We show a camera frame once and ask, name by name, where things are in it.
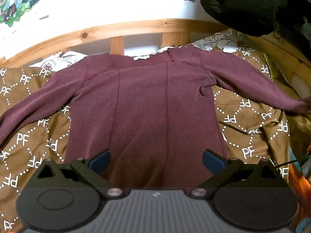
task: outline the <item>brown bedsheet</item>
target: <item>brown bedsheet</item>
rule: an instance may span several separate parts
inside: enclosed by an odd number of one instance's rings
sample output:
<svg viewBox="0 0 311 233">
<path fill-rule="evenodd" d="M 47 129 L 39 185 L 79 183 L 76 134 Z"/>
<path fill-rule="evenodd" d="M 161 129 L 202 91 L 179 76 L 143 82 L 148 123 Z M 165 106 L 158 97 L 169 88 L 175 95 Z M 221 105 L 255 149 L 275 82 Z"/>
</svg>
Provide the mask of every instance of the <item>brown bedsheet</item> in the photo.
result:
<svg viewBox="0 0 311 233">
<path fill-rule="evenodd" d="M 2 114 L 40 89 L 53 73 L 41 68 L 3 68 L 0 75 L 3 84 L 0 94 Z M 22 229 L 15 211 L 18 195 L 45 158 L 62 162 L 69 130 L 69 107 L 64 106 L 51 117 L 19 130 L 0 153 L 0 233 Z"/>
<path fill-rule="evenodd" d="M 263 54 L 241 51 L 235 54 L 270 75 Z M 0 69 L 0 75 L 3 86 L 11 89 L 4 89 L 0 94 L 2 114 L 41 88 L 53 73 L 41 68 L 11 68 Z M 231 156 L 246 163 L 257 163 L 264 157 L 276 164 L 289 160 L 289 127 L 284 112 L 218 86 L 214 86 L 213 91 L 220 129 Z M 45 158 L 53 158 L 57 163 L 63 161 L 69 130 L 70 111 L 64 106 L 51 117 L 22 128 L 1 152 L 0 233 L 22 229 L 15 211 L 18 194 Z M 287 179 L 287 166 L 280 172 Z"/>
</svg>

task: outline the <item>black fabric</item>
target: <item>black fabric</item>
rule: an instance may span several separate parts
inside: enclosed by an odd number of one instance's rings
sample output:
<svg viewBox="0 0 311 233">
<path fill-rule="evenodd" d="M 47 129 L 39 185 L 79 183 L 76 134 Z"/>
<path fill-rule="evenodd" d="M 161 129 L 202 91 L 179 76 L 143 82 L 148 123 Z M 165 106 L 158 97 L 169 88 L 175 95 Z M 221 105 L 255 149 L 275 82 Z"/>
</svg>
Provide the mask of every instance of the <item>black fabric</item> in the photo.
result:
<svg viewBox="0 0 311 233">
<path fill-rule="evenodd" d="M 311 61 L 311 0 L 288 0 L 277 19 L 280 35 Z"/>
<path fill-rule="evenodd" d="M 274 30 L 311 60 L 311 0 L 201 0 L 218 22 L 250 36 Z"/>
<path fill-rule="evenodd" d="M 218 22 L 259 37 L 273 31 L 276 13 L 287 0 L 201 0 L 201 5 Z"/>
</svg>

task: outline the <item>colorful poster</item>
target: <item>colorful poster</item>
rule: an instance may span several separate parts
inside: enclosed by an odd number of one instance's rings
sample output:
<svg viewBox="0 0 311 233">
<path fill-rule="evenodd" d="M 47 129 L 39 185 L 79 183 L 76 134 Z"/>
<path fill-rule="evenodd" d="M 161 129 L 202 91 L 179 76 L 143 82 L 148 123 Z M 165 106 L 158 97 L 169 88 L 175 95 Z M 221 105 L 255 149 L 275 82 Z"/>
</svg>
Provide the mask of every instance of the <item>colorful poster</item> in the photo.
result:
<svg viewBox="0 0 311 233">
<path fill-rule="evenodd" d="M 39 0 L 0 0 L 0 23 L 12 27 L 14 21 L 18 22 L 22 15 Z"/>
</svg>

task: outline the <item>orange fabric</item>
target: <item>orange fabric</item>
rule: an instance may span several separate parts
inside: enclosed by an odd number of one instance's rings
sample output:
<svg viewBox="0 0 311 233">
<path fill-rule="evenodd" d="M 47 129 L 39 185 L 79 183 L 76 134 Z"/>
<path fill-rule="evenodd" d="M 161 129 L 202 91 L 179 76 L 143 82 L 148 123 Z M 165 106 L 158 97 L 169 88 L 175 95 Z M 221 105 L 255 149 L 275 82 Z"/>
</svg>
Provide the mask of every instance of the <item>orange fabric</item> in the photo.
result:
<svg viewBox="0 0 311 233">
<path fill-rule="evenodd" d="M 300 220 L 303 220 L 306 217 L 311 218 L 311 185 L 305 179 L 303 174 L 299 172 L 295 166 L 292 164 L 289 165 L 289 182 L 298 192 L 300 199 L 302 200 L 302 211 Z"/>
</svg>

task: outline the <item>wrinkled fabric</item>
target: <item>wrinkled fabric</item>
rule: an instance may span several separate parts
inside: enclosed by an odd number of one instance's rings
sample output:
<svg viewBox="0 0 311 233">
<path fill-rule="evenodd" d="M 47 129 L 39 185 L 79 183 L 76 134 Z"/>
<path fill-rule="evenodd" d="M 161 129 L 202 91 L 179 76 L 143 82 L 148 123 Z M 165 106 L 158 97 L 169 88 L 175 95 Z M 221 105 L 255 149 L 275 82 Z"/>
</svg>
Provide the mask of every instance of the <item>wrinkled fabric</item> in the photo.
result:
<svg viewBox="0 0 311 233">
<path fill-rule="evenodd" d="M 287 0 L 201 0 L 203 9 L 218 22 L 251 36 L 271 33 Z"/>
<path fill-rule="evenodd" d="M 289 165 L 289 184 L 300 204 L 299 229 L 301 221 L 311 218 L 311 185 L 293 164 Z"/>
<path fill-rule="evenodd" d="M 233 54 L 245 58 L 271 79 L 262 53 L 251 51 L 244 55 L 238 51 Z M 283 111 L 218 86 L 213 86 L 213 92 L 217 118 L 231 157 L 249 164 L 257 164 L 261 158 L 270 159 L 274 165 L 289 161 L 290 129 Z M 239 122 L 226 123 L 227 115 L 236 117 Z M 286 180 L 288 169 L 288 165 L 279 169 Z"/>
<path fill-rule="evenodd" d="M 288 0 L 277 17 L 279 34 L 311 61 L 311 0 Z"/>
<path fill-rule="evenodd" d="M 36 67 L 4 68 L 0 73 L 3 87 L 10 89 L 0 95 L 1 115 L 39 90 L 54 74 L 42 73 Z M 71 123 L 69 109 L 65 105 L 52 116 L 24 126 L 0 153 L 0 233 L 23 228 L 15 202 L 41 162 L 46 158 L 64 161 Z"/>
<path fill-rule="evenodd" d="M 210 86 L 217 84 L 289 112 L 310 111 L 310 99 L 288 97 L 262 74 L 265 70 L 258 71 L 242 57 L 193 46 L 170 48 L 145 60 L 109 54 L 86 57 L 74 68 L 59 71 L 41 90 L 1 116 L 1 144 L 5 145 L 24 125 L 53 114 L 71 100 L 75 125 L 67 145 L 67 162 L 108 148 L 112 163 L 105 174 L 116 185 L 194 187 L 210 176 L 203 165 L 198 165 L 206 147 L 227 157 L 221 134 L 204 136 L 218 131 Z M 227 115 L 227 120 L 233 122 L 235 118 Z M 288 132 L 286 126 L 281 123 L 281 131 Z M 136 130 L 141 130 L 139 136 L 132 133 Z M 146 146 L 150 154 L 142 152 Z M 140 156 L 135 158 L 137 169 L 124 173 L 125 166 L 131 168 L 128 159 L 133 153 L 128 151 L 133 150 Z M 138 178 L 136 171 L 147 174 L 143 162 L 150 161 L 154 161 L 148 164 L 154 177 L 150 180 L 148 174 Z M 181 162 L 187 167 L 179 169 Z"/>
<path fill-rule="evenodd" d="M 262 47 L 264 47 L 261 42 L 254 42 L 254 38 L 249 38 L 247 35 L 237 32 L 233 29 L 229 29 L 224 32 L 216 33 L 210 37 L 207 37 L 205 39 L 201 39 L 198 41 L 195 41 L 192 43 L 193 46 L 196 46 L 198 48 L 204 49 L 204 50 L 222 50 L 224 52 L 233 53 L 238 50 L 240 50 L 244 55 L 245 58 L 248 59 L 249 56 L 247 53 L 255 55 L 257 54 L 257 59 L 261 61 L 261 63 L 267 65 L 269 75 L 271 80 L 276 83 L 279 88 L 284 91 L 287 95 L 294 99 L 300 99 L 298 93 L 293 89 L 289 84 L 286 75 L 287 73 L 284 73 L 281 68 L 279 68 L 279 63 L 276 63 L 273 59 L 271 59 L 270 56 L 268 56 L 265 53 L 256 52 L 256 50 L 262 50 Z M 281 60 L 281 54 L 279 54 L 277 51 L 280 49 L 279 47 L 275 46 L 274 48 L 270 48 L 271 52 L 269 53 L 273 57 L 279 57 L 277 59 L 278 61 L 282 61 L 281 64 L 286 64 L 286 60 Z M 230 98 L 227 99 L 227 104 L 231 104 Z M 310 123 L 310 115 L 295 115 L 295 116 L 288 116 L 289 119 L 289 127 L 290 127 L 290 144 L 293 148 L 294 154 L 297 155 L 297 158 L 301 159 L 303 156 L 306 155 L 306 148 L 310 144 L 310 131 L 311 127 L 309 125 Z M 262 145 L 267 144 L 267 141 L 260 141 Z M 231 145 L 226 142 L 226 145 L 230 151 Z"/>
</svg>

